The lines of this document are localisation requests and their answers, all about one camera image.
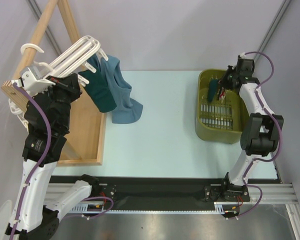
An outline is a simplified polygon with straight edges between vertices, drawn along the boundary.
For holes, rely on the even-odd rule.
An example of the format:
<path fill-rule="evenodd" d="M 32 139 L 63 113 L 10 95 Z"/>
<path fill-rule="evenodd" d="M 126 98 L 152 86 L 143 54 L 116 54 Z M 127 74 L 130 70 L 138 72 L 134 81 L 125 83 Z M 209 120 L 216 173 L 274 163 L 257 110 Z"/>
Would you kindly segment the white plastic clip hanger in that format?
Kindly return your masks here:
<path fill-rule="evenodd" d="M 71 103 L 85 89 L 101 113 L 111 112 L 116 103 L 108 83 L 101 74 L 98 60 L 109 60 L 95 38 L 87 35 L 57 57 L 52 63 L 34 62 L 20 71 L 20 77 L 9 81 L 13 90 L 26 97 L 26 110 L 16 101 L 9 107 L 27 128 L 45 130 L 45 114 L 51 129 L 67 134 L 70 128 Z"/>

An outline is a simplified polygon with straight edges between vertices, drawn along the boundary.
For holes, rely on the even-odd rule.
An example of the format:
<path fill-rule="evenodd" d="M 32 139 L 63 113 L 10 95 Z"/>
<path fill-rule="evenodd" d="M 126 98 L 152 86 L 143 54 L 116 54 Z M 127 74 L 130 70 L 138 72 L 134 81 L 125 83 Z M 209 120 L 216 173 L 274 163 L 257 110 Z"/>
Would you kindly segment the dark green sock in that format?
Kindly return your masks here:
<path fill-rule="evenodd" d="M 84 86 L 85 91 L 101 113 L 113 111 L 117 107 L 117 104 L 110 91 L 106 78 L 101 73 L 98 57 L 93 55 L 87 62 L 96 69 L 96 72 L 87 69 L 78 73 L 78 75 L 89 81 L 89 84 L 85 84 Z"/>

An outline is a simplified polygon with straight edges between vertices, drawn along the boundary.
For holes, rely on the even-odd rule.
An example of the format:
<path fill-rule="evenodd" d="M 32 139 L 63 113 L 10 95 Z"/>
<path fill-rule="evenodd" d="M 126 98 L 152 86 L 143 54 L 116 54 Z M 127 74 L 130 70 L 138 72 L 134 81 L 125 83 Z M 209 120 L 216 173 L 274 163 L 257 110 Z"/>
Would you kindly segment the green sock with reindeer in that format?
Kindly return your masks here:
<path fill-rule="evenodd" d="M 213 78 L 209 81 L 207 101 L 211 103 L 215 97 L 218 101 L 223 101 L 226 97 L 226 91 L 221 84 L 221 80 Z"/>

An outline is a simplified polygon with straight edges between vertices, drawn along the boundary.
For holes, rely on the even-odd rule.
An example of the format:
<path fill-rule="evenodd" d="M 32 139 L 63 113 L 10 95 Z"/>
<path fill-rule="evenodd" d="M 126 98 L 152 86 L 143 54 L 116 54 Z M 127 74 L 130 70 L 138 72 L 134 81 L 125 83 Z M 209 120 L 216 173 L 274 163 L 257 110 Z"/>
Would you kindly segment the blue sock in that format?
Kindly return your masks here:
<path fill-rule="evenodd" d="M 111 111 L 114 124 L 132 124 L 137 122 L 143 112 L 143 105 L 131 98 L 132 86 L 125 81 L 120 60 L 108 55 L 108 60 L 100 60 L 101 74 L 105 77 L 116 107 Z"/>

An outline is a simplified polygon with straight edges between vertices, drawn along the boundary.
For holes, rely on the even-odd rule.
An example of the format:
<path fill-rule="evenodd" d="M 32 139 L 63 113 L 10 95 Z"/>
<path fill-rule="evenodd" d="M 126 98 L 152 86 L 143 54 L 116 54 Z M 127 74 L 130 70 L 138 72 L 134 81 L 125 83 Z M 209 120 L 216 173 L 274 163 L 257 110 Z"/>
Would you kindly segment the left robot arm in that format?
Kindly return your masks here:
<path fill-rule="evenodd" d="M 64 216 L 79 202 L 95 200 L 100 195 L 98 179 L 82 175 L 63 195 L 45 204 L 47 188 L 70 132 L 71 103 L 81 94 L 78 75 L 49 76 L 47 90 L 30 96 L 13 85 L 27 99 L 25 119 L 28 136 L 22 152 L 23 174 L 17 202 L 6 235 L 20 240 L 49 240 Z"/>

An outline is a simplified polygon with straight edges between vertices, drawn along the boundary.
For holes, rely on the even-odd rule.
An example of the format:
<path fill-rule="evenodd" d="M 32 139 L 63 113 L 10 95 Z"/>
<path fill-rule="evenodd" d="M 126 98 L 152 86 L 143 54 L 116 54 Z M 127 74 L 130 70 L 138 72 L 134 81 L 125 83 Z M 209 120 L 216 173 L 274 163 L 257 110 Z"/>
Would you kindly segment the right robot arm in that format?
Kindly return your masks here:
<path fill-rule="evenodd" d="M 263 83 L 254 77 L 255 61 L 247 53 L 237 57 L 236 65 L 228 66 L 219 86 L 231 90 L 243 100 L 249 118 L 240 137 L 241 154 L 225 175 L 220 188 L 227 201 L 243 198 L 248 193 L 250 171 L 270 153 L 278 154 L 282 146 L 284 119 L 271 110 L 262 94 Z"/>

